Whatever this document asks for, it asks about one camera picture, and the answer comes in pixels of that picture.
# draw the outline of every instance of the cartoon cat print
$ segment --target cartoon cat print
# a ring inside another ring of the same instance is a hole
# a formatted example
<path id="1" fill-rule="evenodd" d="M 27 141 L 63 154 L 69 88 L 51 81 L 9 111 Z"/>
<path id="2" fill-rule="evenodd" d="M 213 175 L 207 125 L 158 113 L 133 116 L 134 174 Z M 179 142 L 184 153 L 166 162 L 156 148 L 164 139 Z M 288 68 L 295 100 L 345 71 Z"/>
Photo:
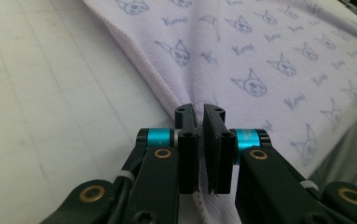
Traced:
<path id="1" fill-rule="evenodd" d="M 231 21 L 228 19 L 226 19 L 226 21 L 242 33 L 250 33 L 252 31 L 252 27 L 242 16 L 240 16 L 237 21 Z"/>
<path id="2" fill-rule="evenodd" d="M 192 6 L 191 0 L 171 0 L 178 7 L 190 7 Z"/>
<path id="3" fill-rule="evenodd" d="M 285 15 L 289 16 L 291 19 L 296 20 L 299 18 L 299 16 L 297 16 L 297 14 L 290 7 L 286 8 L 286 9 L 279 9 L 279 11 L 281 11 Z"/>
<path id="4" fill-rule="evenodd" d="M 320 25 L 320 24 L 321 24 L 320 21 L 308 21 L 308 23 L 309 23 L 311 26 L 315 26 L 315 25 Z"/>
<path id="5" fill-rule="evenodd" d="M 158 41 L 155 41 L 155 43 L 168 52 L 179 66 L 185 66 L 189 62 L 190 54 L 186 50 L 182 40 L 178 40 L 175 48 Z"/>
<path id="6" fill-rule="evenodd" d="M 213 57 L 212 56 L 212 53 L 211 53 L 211 51 L 209 50 L 208 52 L 202 52 L 201 54 L 200 54 L 200 56 L 202 57 L 202 58 L 204 58 L 205 59 L 205 61 L 208 63 L 208 64 L 215 64 L 216 66 L 218 65 L 218 59 L 216 58 L 216 57 Z"/>
<path id="7" fill-rule="evenodd" d="M 339 36 L 345 41 L 350 41 L 350 36 L 342 30 L 332 31 L 332 33 Z"/>
<path id="8" fill-rule="evenodd" d="M 346 89 L 341 89 L 342 91 L 344 91 L 353 101 L 353 105 L 356 106 L 357 105 L 357 88 L 355 87 L 355 85 L 352 83 L 351 80 L 349 80 L 349 84 L 350 86 Z"/>
<path id="9" fill-rule="evenodd" d="M 270 25 L 275 25 L 278 23 L 278 21 L 268 11 L 266 11 L 264 15 L 257 13 L 255 13 L 255 15 Z"/>
<path id="10" fill-rule="evenodd" d="M 300 30 L 304 30 L 303 26 L 288 26 L 288 29 L 290 29 L 294 33 Z"/>
<path id="11" fill-rule="evenodd" d="M 310 61 L 317 61 L 318 54 L 306 43 L 304 42 L 304 48 L 295 48 L 299 53 L 303 54 Z"/>
<path id="12" fill-rule="evenodd" d="M 232 5 L 236 5 L 236 4 L 242 4 L 241 0 L 227 0 L 227 3 L 232 6 Z"/>
<path id="13" fill-rule="evenodd" d="M 303 165 L 310 165 L 317 152 L 317 138 L 314 131 L 307 126 L 307 139 L 302 142 L 291 142 L 291 145 L 296 148 L 302 159 Z"/>
<path id="14" fill-rule="evenodd" d="M 338 104 L 335 102 L 335 100 L 331 99 L 332 101 L 332 109 L 331 110 L 321 110 L 321 113 L 323 113 L 332 123 L 332 132 L 334 132 L 338 125 L 341 122 L 341 108 L 338 106 Z"/>
<path id="15" fill-rule="evenodd" d="M 262 125 L 262 128 L 268 133 L 273 132 L 273 125 L 268 120 L 266 120 L 266 124 Z"/>
<path id="16" fill-rule="evenodd" d="M 260 78 L 254 73 L 254 71 L 250 70 L 250 75 L 247 79 L 235 79 L 231 78 L 231 80 L 241 89 L 247 91 L 250 95 L 254 97 L 260 97 L 266 94 L 268 88 L 265 83 L 263 83 Z"/>
<path id="17" fill-rule="evenodd" d="M 293 76 L 296 74 L 295 67 L 286 59 L 286 57 L 281 54 L 281 58 L 279 62 L 268 61 L 273 67 L 288 77 Z"/>
<path id="18" fill-rule="evenodd" d="M 276 34 L 276 35 L 263 35 L 265 37 L 265 39 L 268 41 L 268 42 L 271 42 L 277 38 L 281 38 L 281 35 L 280 34 Z"/>
<path id="19" fill-rule="evenodd" d="M 320 13 L 323 10 L 323 6 L 316 3 L 313 0 L 304 0 L 309 8 L 309 11 L 312 13 Z"/>
<path id="20" fill-rule="evenodd" d="M 219 41 L 221 36 L 219 35 L 218 29 L 218 19 L 214 16 L 203 16 L 199 19 L 199 21 L 206 21 L 213 26 L 213 29 L 216 31 L 216 40 Z"/>
<path id="21" fill-rule="evenodd" d="M 144 0 L 134 0 L 129 3 L 117 0 L 117 4 L 129 15 L 137 15 L 149 9 L 149 6 L 144 2 Z"/>
<path id="22" fill-rule="evenodd" d="M 335 49 L 336 45 L 326 36 L 323 35 L 323 38 L 315 38 L 318 42 L 320 42 L 322 45 L 327 47 L 328 49 Z"/>

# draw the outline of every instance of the white tabletop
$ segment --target white tabletop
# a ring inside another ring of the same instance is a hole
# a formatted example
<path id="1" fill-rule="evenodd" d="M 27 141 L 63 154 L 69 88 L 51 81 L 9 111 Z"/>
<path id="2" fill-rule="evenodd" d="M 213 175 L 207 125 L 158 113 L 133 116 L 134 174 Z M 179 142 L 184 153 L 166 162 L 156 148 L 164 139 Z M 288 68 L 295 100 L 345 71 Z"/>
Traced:
<path id="1" fill-rule="evenodd" d="M 0 0 L 0 224 L 113 181 L 140 128 L 172 125 L 81 0 Z"/>

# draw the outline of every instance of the blue servo ring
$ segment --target blue servo ring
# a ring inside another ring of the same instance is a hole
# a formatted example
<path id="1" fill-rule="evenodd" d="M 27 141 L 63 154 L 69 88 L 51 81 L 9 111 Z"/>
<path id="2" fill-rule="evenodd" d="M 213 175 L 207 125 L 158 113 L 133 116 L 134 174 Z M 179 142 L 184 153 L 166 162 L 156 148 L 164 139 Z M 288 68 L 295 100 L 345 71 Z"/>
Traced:
<path id="1" fill-rule="evenodd" d="M 152 128 L 148 131 L 147 148 L 170 145 L 170 129 Z"/>
<path id="2" fill-rule="evenodd" d="M 235 129 L 237 136 L 236 165 L 240 165 L 241 153 L 248 147 L 260 147 L 259 134 L 255 129 Z"/>

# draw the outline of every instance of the black screw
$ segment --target black screw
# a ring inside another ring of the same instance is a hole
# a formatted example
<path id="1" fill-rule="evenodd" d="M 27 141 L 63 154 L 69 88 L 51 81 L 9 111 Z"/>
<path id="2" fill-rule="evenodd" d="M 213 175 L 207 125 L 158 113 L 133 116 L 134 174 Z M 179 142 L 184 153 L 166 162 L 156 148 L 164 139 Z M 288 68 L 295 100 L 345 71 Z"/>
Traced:
<path id="1" fill-rule="evenodd" d="M 158 224 L 158 218 L 151 212 L 141 211 L 134 215 L 132 224 Z"/>

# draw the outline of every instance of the white cloth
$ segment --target white cloth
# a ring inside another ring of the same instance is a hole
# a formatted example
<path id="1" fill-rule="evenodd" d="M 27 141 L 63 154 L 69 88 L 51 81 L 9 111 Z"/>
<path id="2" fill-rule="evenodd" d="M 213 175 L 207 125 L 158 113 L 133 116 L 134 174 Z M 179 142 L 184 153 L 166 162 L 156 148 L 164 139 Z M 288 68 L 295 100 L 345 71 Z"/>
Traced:
<path id="1" fill-rule="evenodd" d="M 357 119 L 357 24 L 321 1 L 84 1 L 172 116 L 219 105 L 228 128 L 267 130 L 304 176 Z M 195 194 L 205 222 L 240 222 L 237 170 L 230 195 Z"/>

